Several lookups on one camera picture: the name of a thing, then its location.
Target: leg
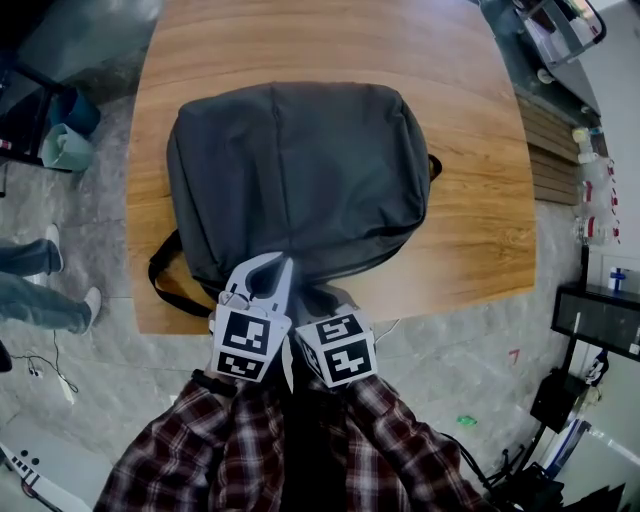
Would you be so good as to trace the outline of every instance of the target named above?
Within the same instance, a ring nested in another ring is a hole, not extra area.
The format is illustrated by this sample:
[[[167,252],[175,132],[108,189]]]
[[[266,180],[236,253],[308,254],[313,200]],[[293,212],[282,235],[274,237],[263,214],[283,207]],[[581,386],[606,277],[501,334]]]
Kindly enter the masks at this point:
[[[88,329],[92,317],[85,302],[74,302],[49,288],[0,272],[0,320],[14,318],[43,329],[79,334]]]
[[[0,272],[33,276],[58,272],[61,268],[60,253],[51,240],[41,238],[27,245],[0,240]]]

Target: white sneaker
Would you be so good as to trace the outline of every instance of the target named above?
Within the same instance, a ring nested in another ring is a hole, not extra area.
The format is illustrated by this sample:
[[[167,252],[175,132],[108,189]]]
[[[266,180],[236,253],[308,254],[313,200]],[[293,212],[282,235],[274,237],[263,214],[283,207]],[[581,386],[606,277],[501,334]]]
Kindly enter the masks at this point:
[[[102,294],[100,293],[100,290],[95,286],[89,288],[89,291],[84,297],[84,303],[89,306],[89,309],[91,310],[91,320],[89,320],[89,325],[87,325],[86,330],[82,334],[86,334],[89,329],[91,329],[93,322],[95,322],[96,317],[100,312],[100,308],[102,307]]]
[[[53,242],[53,245],[58,249],[58,256],[60,257],[60,270],[57,272],[62,272],[64,270],[64,259],[62,259],[62,251],[60,250],[60,231],[58,231],[58,226],[55,224],[49,224],[47,226],[47,230],[44,233],[44,237],[47,240]]]

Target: red plaid shirt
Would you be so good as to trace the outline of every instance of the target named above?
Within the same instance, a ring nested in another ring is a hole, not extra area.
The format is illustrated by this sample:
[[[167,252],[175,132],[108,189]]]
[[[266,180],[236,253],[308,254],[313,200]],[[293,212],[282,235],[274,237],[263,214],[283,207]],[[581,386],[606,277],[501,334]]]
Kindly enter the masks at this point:
[[[460,476],[457,445],[419,423],[382,379],[342,393],[345,421],[331,436],[346,443],[331,451],[347,447],[332,453],[345,468],[347,510],[495,510]],[[227,411],[190,382],[126,450],[95,510],[278,511],[284,436],[275,389],[239,382]]]

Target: gray backpack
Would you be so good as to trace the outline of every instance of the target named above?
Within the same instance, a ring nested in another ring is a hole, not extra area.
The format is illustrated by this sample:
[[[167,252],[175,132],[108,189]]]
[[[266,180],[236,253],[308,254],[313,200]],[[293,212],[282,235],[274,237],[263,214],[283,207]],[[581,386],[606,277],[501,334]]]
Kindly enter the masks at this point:
[[[178,230],[149,279],[197,316],[209,309],[156,287],[175,251],[214,299],[236,265],[271,251],[292,256],[304,283],[362,272],[422,224],[441,170],[400,94],[355,83],[263,84],[188,103],[167,161]]]

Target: white device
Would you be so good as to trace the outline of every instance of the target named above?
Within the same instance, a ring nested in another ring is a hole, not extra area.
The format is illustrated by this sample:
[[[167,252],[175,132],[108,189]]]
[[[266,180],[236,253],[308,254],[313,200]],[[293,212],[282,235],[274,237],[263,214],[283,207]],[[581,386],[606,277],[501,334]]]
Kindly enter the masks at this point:
[[[330,388],[378,372],[369,320],[348,304],[336,312],[331,318],[296,328],[296,341],[307,365]]]
[[[250,290],[251,277],[274,264],[279,264],[279,273],[271,293],[256,296]],[[233,270],[209,316],[212,371],[254,382],[263,379],[291,328],[285,312],[292,273],[293,261],[281,252],[256,256]]]
[[[58,439],[22,414],[0,430],[0,449],[28,489],[62,512],[93,510],[111,473],[104,455]]]

